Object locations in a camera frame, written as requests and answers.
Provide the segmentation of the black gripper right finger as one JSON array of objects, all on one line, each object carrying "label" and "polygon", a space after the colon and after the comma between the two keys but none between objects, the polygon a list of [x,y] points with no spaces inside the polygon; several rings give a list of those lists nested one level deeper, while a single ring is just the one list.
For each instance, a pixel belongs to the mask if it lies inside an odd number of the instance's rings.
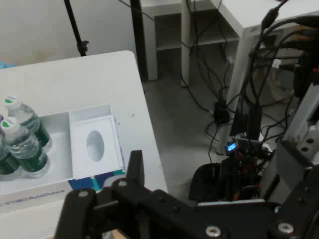
[{"label": "black gripper right finger", "polygon": [[319,170],[313,169],[274,214],[269,239],[315,239],[319,236]]}]

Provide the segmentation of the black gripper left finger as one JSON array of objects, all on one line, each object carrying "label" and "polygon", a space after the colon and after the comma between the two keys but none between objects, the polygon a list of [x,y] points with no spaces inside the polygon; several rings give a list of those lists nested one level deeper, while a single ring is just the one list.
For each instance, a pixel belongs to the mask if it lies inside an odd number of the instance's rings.
[{"label": "black gripper left finger", "polygon": [[67,194],[54,237],[100,239],[103,233],[119,230],[129,239],[157,239],[158,227],[141,207],[151,194],[144,180],[143,153],[134,150],[124,178],[99,193],[80,189]]}]

